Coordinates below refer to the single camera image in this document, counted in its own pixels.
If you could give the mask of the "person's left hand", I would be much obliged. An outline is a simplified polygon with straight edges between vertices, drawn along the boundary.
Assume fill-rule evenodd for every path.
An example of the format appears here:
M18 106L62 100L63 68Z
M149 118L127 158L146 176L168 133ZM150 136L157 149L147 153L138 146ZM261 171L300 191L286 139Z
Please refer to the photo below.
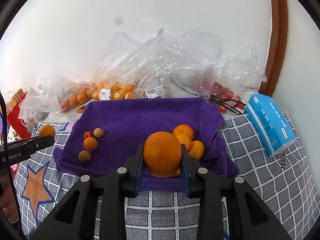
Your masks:
M16 193L13 193L11 189L7 172L1 175L1 185L5 186L3 194L1 195L1 208L10 223L15 223L18 221L18 212L14 197Z

